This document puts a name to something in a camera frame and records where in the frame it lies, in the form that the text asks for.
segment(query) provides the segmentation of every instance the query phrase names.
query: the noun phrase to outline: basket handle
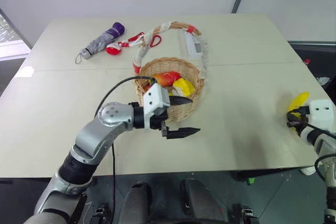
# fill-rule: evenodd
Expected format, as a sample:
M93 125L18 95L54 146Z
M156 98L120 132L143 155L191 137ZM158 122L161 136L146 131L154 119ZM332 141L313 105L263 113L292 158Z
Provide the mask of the basket handle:
M169 29L181 29L183 31L187 31L188 33L191 33L193 36L197 38L199 43L202 47L202 69L199 72L199 77L201 79L205 79L206 77L206 67L208 63L208 46L207 42L202 35L202 33L194 26L189 25L187 23L181 23L181 22L167 22L161 24L161 26L156 27L153 30L148 31L145 33L140 39L142 40L142 43L139 45L139 49L136 53L136 56L133 59L133 67L136 74L140 73L141 64L142 64L142 58L146 55L148 49L150 48L149 44L152 41L152 38L154 35L163 33L164 31L167 31Z

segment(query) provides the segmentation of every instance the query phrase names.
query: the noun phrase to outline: wicker basket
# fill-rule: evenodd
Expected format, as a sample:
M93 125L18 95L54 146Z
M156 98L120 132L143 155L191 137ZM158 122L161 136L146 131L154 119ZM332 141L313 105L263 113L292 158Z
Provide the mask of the wicker basket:
M169 119L167 121L178 122L181 121L192 114L192 112L197 107L198 101L201 96L202 87L204 85L204 79L206 74L206 64L207 64L207 43L201 36L201 32L186 23L180 22L169 22L164 23L161 26L149 31L142 38L143 42L140 45L137 56L133 61L133 65L141 66L142 58L145 56L148 50L148 44L150 43L153 35L162 33L168 29L181 29L190 32L192 35L196 36L198 41L202 45L202 63L203 68L199 71L193 64L188 61L179 58L160 58L148 62L143 66L137 74L141 76L151 76L156 73L176 71L180 73L181 77L190 81L195 87L195 92L192 93L188 98L192 99L193 102L189 104L172 106L168 108ZM143 95L146 93L145 87L148 83L146 80L135 80L135 88L138 96L138 102L143 105Z

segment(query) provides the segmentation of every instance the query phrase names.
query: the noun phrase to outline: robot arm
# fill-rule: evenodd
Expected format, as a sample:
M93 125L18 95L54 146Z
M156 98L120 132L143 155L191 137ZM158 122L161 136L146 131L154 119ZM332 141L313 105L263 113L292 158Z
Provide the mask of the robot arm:
M312 145L319 156L315 168L327 187L326 224L336 223L336 134L331 133L334 126L332 108L330 100L315 100L287 113L288 127L295 127L300 138ZM299 113L301 119L293 113ZM325 177L318 170L319 162L324 166Z
M188 98L170 97L166 89L155 83L144 95L144 107L138 103L111 102L103 105L97 116L77 135L75 145L42 193L34 216L25 224L74 223L79 220L92 175L105 157L113 141L121 133L136 129L162 130L167 138L181 138L199 131L181 128L169 131L164 125L170 105L192 102Z

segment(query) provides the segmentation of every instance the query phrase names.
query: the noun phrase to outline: black cable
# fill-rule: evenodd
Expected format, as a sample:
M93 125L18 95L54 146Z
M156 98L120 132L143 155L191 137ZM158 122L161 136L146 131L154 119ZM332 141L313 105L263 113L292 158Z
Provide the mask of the black cable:
M112 89L109 90L109 92L106 93L106 95L103 97L103 99L100 101L97 109L96 109L96 112L95 112L95 116L93 118L96 118L97 114L98 114L98 111L99 109L101 108L101 106L103 105L104 101L106 100L106 98L118 87L120 86L121 84L123 84L124 82L127 82L127 81L130 81L130 80L135 80L135 79L147 79L147 80L151 80L151 84L154 84L156 83L156 80L152 77L148 77L148 76L134 76L134 77L129 77L129 78L126 78L120 82L118 82ZM115 181L115 171L116 171L116 155L115 155L115 152L114 152L114 143L112 144L112 158L113 158L113 212L112 212L112 218L111 218L111 223L113 223L113 220L114 220L114 213L115 213L115 203L116 203L116 181Z
M317 130L317 131L319 131L319 132L321 132L321 133L323 133L323 134L325 134L325 135L327 135L327 136L329 136L329 137L332 137L332 138L336 139L336 136L335 136L335 135L331 134L331 133L328 132L328 131L322 130L322 129L320 129L320 128L314 126L314 125L311 125L311 124L309 124L309 123L306 123L306 122L304 122L304 121L298 119L295 115L291 114L292 112L295 112L295 110L291 110L291 111L287 112L287 118L288 118L288 115L291 115L290 119L291 119L292 121L296 121L296 122L302 123L302 124L305 125L305 126L311 127L311 128L313 128L314 130Z
M325 181L325 178L324 178L323 175L321 174L318 165L319 165L319 162L320 162L320 161L322 161L322 160L324 160L325 158L328 158L328 157L336 157L336 153L334 153L334 154L323 155L323 156L319 157L319 158L315 161L315 163L314 163L314 167L315 167L316 173L320 176L320 178L321 178L323 181Z

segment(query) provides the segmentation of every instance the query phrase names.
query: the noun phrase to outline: yellow object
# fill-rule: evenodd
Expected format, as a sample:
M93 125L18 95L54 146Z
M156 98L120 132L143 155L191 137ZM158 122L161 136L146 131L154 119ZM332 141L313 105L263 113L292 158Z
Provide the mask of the yellow object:
M195 92L194 86L188 80L183 78L179 78L178 80L174 81L173 87L182 97L188 97Z
M293 109L297 109L298 107L302 106L305 103L305 101L308 99L308 96L309 96L309 92L304 92L304 93L299 94L297 97L295 97L294 100L292 100L290 106L288 107L287 112ZM292 114L301 120L300 113L292 113Z

